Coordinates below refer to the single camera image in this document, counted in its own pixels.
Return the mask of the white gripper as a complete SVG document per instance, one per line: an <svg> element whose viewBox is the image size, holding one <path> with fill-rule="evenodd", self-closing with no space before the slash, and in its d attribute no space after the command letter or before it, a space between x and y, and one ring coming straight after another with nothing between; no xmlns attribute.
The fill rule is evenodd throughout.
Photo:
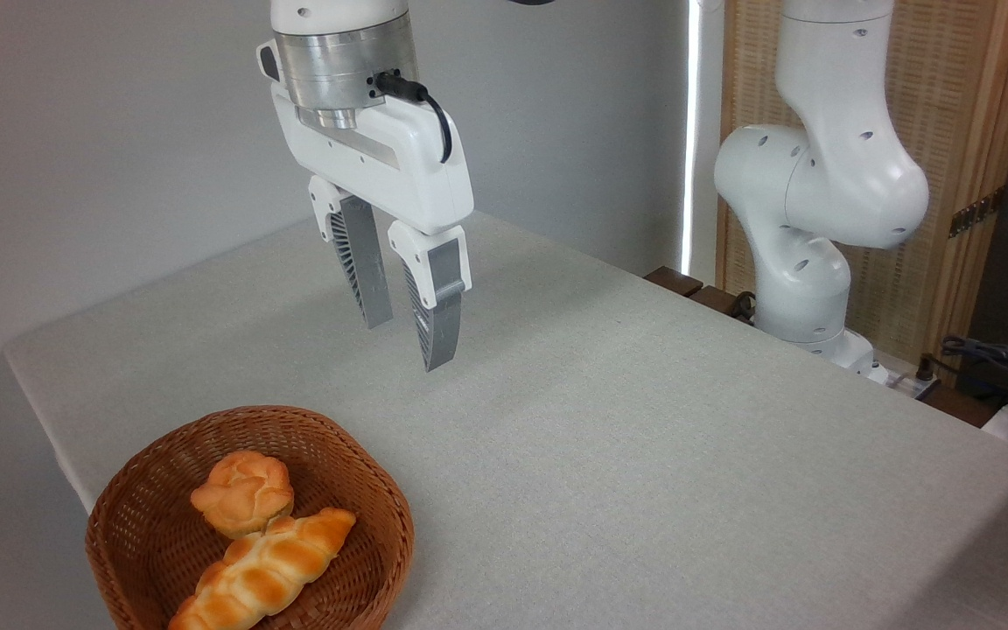
<svg viewBox="0 0 1008 630"><path fill-rule="evenodd" d="M388 239L402 263L425 371L452 361L463 294L473 286L466 233L457 226L472 214L473 192L455 121L400 69L367 69L347 76L349 93L361 96L347 109L348 128L335 111L295 103L275 40L257 47L257 62L290 154L313 175L321 239L332 244L367 328L393 316L376 207L397 219Z"/></svg>

